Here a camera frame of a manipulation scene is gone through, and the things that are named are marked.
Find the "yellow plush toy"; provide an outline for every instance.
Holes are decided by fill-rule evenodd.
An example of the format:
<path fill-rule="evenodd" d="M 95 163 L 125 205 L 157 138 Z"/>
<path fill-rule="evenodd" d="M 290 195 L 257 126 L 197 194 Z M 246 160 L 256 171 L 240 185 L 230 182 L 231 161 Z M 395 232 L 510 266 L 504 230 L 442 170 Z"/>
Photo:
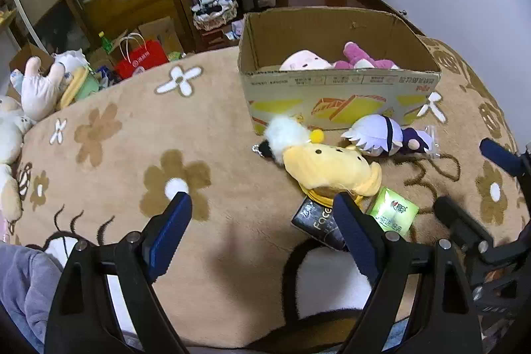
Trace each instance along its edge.
<path fill-rule="evenodd" d="M 256 149 L 273 158 L 301 185 L 310 198 L 330 205 L 334 195 L 372 196 L 380 189 L 380 164 L 369 164 L 356 146 L 346 148 L 320 143 L 322 131 L 308 131 L 286 116 L 272 119 L 264 132 L 265 141 Z"/>

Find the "green tissue pack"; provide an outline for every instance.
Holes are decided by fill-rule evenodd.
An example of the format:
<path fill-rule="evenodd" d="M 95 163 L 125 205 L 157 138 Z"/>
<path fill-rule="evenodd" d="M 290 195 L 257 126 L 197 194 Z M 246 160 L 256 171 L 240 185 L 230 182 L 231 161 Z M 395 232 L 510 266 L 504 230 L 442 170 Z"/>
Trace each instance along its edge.
<path fill-rule="evenodd" d="M 417 213 L 417 205 L 386 187 L 380 189 L 372 209 L 368 212 L 383 231 L 396 231 L 401 236 L 410 229 Z"/>

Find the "metal screw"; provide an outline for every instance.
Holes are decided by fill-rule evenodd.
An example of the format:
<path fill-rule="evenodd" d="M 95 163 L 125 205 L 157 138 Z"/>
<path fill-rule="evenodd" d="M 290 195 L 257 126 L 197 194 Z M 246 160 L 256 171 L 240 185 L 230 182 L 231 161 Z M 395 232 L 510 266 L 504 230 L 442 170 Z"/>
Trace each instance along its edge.
<path fill-rule="evenodd" d="M 474 288 L 474 290 L 472 291 L 472 298 L 474 299 L 474 301 L 479 300 L 480 298 L 482 298 L 482 296 L 483 296 L 483 287 L 479 286 L 479 287 Z"/>
<path fill-rule="evenodd" d="M 77 242 L 74 246 L 75 250 L 78 250 L 78 251 L 82 251 L 84 249 L 87 248 L 88 246 L 88 242 L 86 240 L 80 240 L 79 242 Z"/>
<path fill-rule="evenodd" d="M 450 249 L 452 247 L 452 244 L 448 239 L 441 239 L 439 240 L 439 246 L 443 249 Z"/>
<path fill-rule="evenodd" d="M 386 231 L 386 239 L 391 242 L 397 242 L 400 239 L 400 234 L 396 231 Z"/>
<path fill-rule="evenodd" d="M 129 243 L 135 243 L 140 240 L 140 237 L 141 235 L 138 231 L 131 231 L 126 235 L 125 240 L 127 240 Z"/>
<path fill-rule="evenodd" d="M 480 253 L 484 253 L 489 248 L 489 243 L 486 240 L 482 240 L 480 244 L 477 245 L 477 250 Z"/>

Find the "pink plush toy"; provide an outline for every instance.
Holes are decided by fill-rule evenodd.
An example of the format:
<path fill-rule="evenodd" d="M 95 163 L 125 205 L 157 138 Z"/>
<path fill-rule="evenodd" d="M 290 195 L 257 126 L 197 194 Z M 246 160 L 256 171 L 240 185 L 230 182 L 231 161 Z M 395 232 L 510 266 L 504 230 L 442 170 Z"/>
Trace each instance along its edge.
<path fill-rule="evenodd" d="M 338 60 L 334 64 L 335 69 L 399 69 L 392 60 L 374 60 L 352 41 L 349 41 L 344 45 L 343 54 L 348 59 L 348 62 L 345 62 L 344 60 Z"/>

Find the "blanket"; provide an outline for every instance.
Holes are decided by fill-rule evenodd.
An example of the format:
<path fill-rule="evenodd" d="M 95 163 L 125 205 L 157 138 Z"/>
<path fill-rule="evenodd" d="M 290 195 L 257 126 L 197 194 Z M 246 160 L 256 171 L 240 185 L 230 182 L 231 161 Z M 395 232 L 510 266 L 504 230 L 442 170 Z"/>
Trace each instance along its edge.
<path fill-rule="evenodd" d="M 412 242 L 448 236 L 432 213 L 446 194 L 497 243 L 513 240 L 528 218 L 523 198 L 478 149 L 491 137 L 516 150 L 503 112 L 459 54 L 423 42 L 443 74 L 413 125 L 436 126 L 441 157 L 383 160 L 382 183 L 420 206 Z M 186 191 L 193 220 L 153 286 L 185 343 L 317 352 L 345 339 L 371 286 L 351 255 L 290 225 L 303 194 L 283 168 L 251 150 L 261 138 L 237 57 L 228 48 L 171 62 L 38 123 L 21 154 L 24 211 L 11 238 L 66 261 L 77 239 L 117 242 Z M 326 131 L 326 142 L 347 144 L 341 132 Z M 411 277 L 397 319 L 409 315 L 415 286 Z"/>

